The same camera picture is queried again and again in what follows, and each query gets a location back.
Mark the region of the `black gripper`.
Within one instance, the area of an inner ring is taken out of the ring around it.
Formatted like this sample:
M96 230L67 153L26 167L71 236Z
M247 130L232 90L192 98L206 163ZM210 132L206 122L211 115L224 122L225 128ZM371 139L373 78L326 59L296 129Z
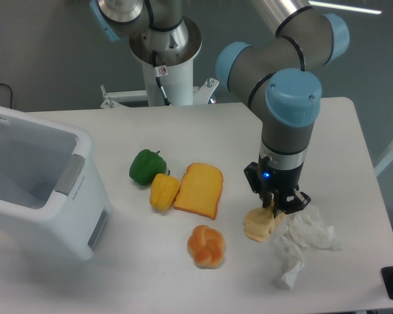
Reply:
M258 162L251 162L244 174L250 188L262 200L262 207L273 206L274 218L281 211L286 215L302 211L310 202L308 194L300 191L299 179L303 164L289 170L276 169L269 157L259 157Z

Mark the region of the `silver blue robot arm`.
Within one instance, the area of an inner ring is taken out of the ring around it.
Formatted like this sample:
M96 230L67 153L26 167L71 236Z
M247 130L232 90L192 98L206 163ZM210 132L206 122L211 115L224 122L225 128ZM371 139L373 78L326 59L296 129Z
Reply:
M194 104L193 59L202 38L181 1L92 1L112 40L128 38L141 62L150 106ZM303 210L310 197L299 178L320 110L322 87L312 74L343 54L350 35L342 18L318 14L308 1L254 1L274 33L264 48L226 46L215 75L262 122L258 160L245 170L253 192L275 213Z

